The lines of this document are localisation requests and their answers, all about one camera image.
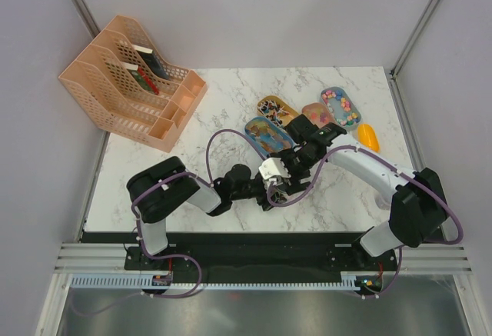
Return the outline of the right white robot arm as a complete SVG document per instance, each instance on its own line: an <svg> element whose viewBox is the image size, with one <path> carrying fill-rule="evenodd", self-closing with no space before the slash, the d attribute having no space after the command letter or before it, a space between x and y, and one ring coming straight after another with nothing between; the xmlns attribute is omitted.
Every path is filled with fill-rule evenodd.
<svg viewBox="0 0 492 336"><path fill-rule="evenodd" d="M356 241L352 260L360 269L370 269L386 251L402 246L416 248L450 216L436 172L402 168L363 146L335 123L323 127L304 115L286 127L298 149L270 154L259 172L267 194L278 188L287 195L304 197L314 187L324 163L343 168L379 194L389 211L386 222L366 231Z"/></svg>

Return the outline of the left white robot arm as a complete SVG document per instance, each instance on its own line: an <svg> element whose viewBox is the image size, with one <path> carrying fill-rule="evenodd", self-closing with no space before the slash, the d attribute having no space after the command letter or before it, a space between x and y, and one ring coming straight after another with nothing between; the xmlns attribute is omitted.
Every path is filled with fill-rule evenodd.
<svg viewBox="0 0 492 336"><path fill-rule="evenodd" d="M184 203L211 217L222 215L239 200L254 199L263 211L273 208L261 174L253 175L242 164L208 183L189 172L180 158L171 157L131 177L126 188L137 220L141 258L152 269L168 263L166 218Z"/></svg>

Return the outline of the light blue star candy tray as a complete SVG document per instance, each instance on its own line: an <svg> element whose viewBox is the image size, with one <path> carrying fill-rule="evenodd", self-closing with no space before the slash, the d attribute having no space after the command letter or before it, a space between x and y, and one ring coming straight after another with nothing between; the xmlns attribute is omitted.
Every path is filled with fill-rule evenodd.
<svg viewBox="0 0 492 336"><path fill-rule="evenodd" d="M347 131L355 130L361 123L361 113L343 88L334 86L322 90L320 100L327 107L335 123Z"/></svg>

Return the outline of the yellow plastic scoop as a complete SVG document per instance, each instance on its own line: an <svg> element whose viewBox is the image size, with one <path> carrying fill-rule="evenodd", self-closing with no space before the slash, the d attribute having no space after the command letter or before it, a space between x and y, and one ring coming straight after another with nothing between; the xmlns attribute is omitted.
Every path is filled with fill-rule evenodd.
<svg viewBox="0 0 492 336"><path fill-rule="evenodd" d="M362 145L372 151L375 151L376 153L380 152L381 147L377 139L376 132L369 124L360 124L357 128L357 136Z"/></svg>

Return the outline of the small purple candy cup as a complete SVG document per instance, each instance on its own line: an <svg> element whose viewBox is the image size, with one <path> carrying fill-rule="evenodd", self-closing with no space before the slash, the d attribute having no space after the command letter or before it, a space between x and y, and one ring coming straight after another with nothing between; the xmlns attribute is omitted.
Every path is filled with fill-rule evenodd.
<svg viewBox="0 0 492 336"><path fill-rule="evenodd" d="M387 201L383 195L377 193L374 197L376 205L381 210L389 211L391 209L391 203Z"/></svg>

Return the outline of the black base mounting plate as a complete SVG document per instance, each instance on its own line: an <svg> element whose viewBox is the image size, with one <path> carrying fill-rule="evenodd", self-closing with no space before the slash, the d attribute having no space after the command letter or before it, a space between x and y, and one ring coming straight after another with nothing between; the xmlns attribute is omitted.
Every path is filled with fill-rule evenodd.
<svg viewBox="0 0 492 336"><path fill-rule="evenodd" d="M158 279L189 280L195 286L183 290L143 290L160 298L188 298L199 294L207 281L307 281L356 277L356 294L371 295L383 289L381 277L399 272L401 250L378 257L356 247L359 233L171 233L164 252L148 257L135 233L87 234L85 244L120 244L125 252L124 269L156 274Z"/></svg>

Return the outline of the pink gummy tray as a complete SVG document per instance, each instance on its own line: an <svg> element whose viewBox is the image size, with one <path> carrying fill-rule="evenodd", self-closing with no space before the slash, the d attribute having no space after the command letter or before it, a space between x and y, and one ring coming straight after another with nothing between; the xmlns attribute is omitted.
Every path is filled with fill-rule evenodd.
<svg viewBox="0 0 492 336"><path fill-rule="evenodd" d="M309 105L305 105L302 110L302 114L305 115L312 124L322 128L328 123L335 123L333 115L329 112L324 103L314 102Z"/></svg>

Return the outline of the clear glass jar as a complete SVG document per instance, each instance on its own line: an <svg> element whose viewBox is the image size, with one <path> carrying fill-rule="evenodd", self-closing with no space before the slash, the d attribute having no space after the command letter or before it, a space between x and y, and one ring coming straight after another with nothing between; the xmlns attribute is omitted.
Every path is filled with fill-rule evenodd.
<svg viewBox="0 0 492 336"><path fill-rule="evenodd" d="M288 185L285 183L270 183L266 188L267 199L270 206L275 208L291 205L288 199Z"/></svg>

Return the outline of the peach file organizer rack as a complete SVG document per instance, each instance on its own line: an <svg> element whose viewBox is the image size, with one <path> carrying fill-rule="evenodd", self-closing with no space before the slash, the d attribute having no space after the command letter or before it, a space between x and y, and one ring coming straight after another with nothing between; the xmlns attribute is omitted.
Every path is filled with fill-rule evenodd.
<svg viewBox="0 0 492 336"><path fill-rule="evenodd" d="M97 127L150 146L151 127L189 71L165 61L138 21L117 15L59 80Z"/></svg>

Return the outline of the tan lollipop tray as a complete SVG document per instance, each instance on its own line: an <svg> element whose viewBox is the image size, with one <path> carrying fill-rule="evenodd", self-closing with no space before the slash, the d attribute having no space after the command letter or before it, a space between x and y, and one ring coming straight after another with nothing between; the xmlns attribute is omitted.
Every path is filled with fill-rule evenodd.
<svg viewBox="0 0 492 336"><path fill-rule="evenodd" d="M257 103L257 113L267 118L279 128L285 128L299 113L284 100L275 95L268 95Z"/></svg>

